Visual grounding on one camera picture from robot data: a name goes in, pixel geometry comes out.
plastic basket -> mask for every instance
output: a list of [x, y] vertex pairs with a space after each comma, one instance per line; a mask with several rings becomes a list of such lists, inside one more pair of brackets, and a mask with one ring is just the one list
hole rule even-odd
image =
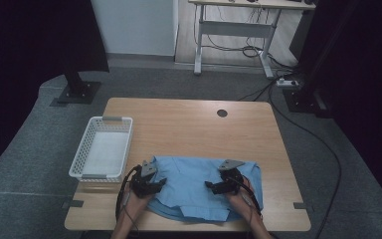
[[71, 165], [70, 176], [79, 181], [119, 182], [131, 139], [132, 118], [91, 118]]

standing desk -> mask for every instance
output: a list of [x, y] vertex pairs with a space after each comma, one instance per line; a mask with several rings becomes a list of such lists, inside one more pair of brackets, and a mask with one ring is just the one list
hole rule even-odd
[[[200, 6], [200, 19], [198, 28], [197, 48], [195, 51], [194, 74], [201, 74], [201, 41], [203, 34], [220, 35], [220, 36], [237, 36], [237, 37], [254, 37], [265, 38], [266, 43], [264, 49], [259, 51], [259, 57], [265, 70], [267, 78], [274, 77], [272, 69], [268, 61], [269, 48], [271, 46], [273, 36], [275, 35], [278, 20], [282, 9], [291, 10], [314, 10], [315, 5], [307, 5], [302, 2], [293, 2], [287, 0], [259, 0], [257, 2], [249, 2], [247, 0], [188, 0]], [[227, 7], [251, 7], [251, 8], [270, 8], [278, 9], [278, 12], [272, 24], [252, 24], [252, 23], [232, 23], [232, 22], [216, 22], [204, 20], [204, 11], [206, 6], [227, 6]]]
[[[218, 110], [227, 112], [222, 118]], [[310, 222], [272, 108], [267, 103], [110, 99], [108, 117], [132, 117], [125, 172], [153, 155], [255, 161], [262, 170], [264, 222], [271, 231], [307, 231]], [[113, 230], [121, 183], [79, 182], [65, 221], [70, 230]], [[144, 211], [140, 231], [245, 231], [244, 221], [189, 223]]]

light blue cloth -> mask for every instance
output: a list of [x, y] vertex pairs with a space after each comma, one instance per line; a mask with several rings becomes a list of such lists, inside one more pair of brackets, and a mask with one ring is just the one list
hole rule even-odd
[[[154, 156], [152, 163], [157, 173], [152, 181], [167, 178], [162, 190], [149, 202], [148, 207], [158, 215], [187, 222], [233, 221], [241, 216], [222, 194], [213, 194], [205, 181], [221, 182], [219, 165], [225, 159], [184, 156]], [[254, 193], [263, 208], [261, 170], [255, 162], [246, 161], [238, 167], [248, 177]]]

black curtain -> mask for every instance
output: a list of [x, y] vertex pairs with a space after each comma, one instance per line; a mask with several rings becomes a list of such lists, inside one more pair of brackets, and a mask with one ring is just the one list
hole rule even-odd
[[[312, 74], [323, 44], [335, 30], [329, 26], [341, 19], [351, 2], [357, 2], [354, 11], [308, 83], [321, 89], [332, 116], [382, 186], [382, 2], [320, 0], [301, 61]], [[340, 12], [332, 8], [335, 17], [324, 18], [330, 9], [321, 6], [333, 3], [340, 5]]]
[[90, 0], [0, 0], [0, 155], [31, 111], [39, 87], [75, 71], [105, 71]]

hole in table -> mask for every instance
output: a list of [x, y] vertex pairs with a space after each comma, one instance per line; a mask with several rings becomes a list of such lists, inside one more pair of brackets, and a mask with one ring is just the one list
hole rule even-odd
[[225, 118], [228, 115], [228, 112], [225, 110], [218, 110], [217, 114], [219, 117]]

